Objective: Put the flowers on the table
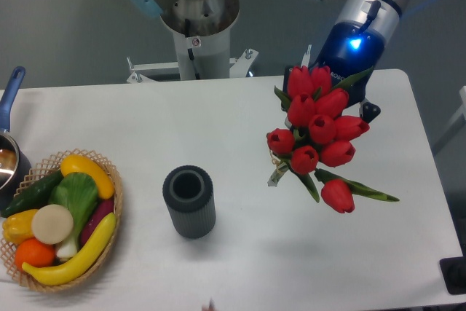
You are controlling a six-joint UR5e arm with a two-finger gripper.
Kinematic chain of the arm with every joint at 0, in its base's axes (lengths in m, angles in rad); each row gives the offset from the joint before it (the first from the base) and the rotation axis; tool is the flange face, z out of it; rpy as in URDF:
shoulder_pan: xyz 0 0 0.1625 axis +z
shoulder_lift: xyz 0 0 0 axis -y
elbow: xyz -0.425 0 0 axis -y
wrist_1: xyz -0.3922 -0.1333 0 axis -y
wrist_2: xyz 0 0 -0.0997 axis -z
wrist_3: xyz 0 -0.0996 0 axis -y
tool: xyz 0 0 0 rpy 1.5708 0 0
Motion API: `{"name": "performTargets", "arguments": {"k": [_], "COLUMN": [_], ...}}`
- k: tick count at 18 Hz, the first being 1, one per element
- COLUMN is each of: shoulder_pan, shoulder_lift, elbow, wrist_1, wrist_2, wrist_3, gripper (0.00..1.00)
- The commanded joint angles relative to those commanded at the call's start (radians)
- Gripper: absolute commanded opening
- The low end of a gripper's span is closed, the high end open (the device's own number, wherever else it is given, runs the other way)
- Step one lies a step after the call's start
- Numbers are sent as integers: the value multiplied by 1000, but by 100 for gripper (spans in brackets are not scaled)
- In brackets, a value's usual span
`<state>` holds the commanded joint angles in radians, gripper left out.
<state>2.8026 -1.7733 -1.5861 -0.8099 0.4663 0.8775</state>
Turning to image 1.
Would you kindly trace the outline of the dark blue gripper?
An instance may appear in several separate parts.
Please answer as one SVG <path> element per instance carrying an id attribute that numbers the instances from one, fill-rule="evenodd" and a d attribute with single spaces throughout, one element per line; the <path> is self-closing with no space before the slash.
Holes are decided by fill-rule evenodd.
<path id="1" fill-rule="evenodd" d="M 361 32 L 358 25 L 338 23 L 332 28 L 317 59 L 311 63 L 305 58 L 302 63 L 309 71 L 314 67 L 328 66 L 332 84 L 336 85 L 348 76 L 375 68 L 384 48 L 383 38 L 374 31 L 367 29 Z M 370 124 L 381 114 L 381 109 L 364 99 L 360 102 L 359 114 L 364 122 Z"/>

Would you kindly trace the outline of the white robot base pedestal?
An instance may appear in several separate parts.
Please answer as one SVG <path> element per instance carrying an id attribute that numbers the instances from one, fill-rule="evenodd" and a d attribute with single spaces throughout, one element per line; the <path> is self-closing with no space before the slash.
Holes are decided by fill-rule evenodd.
<path id="1" fill-rule="evenodd" d="M 173 35 L 176 62 L 134 65 L 128 58 L 129 83 L 148 82 L 150 76 L 178 74 L 180 80 L 243 78 L 258 51 L 247 48 L 230 56 L 231 29 L 240 13 L 239 0 L 178 0 L 166 10 L 155 0 L 131 0 L 148 17 L 159 18 Z"/>

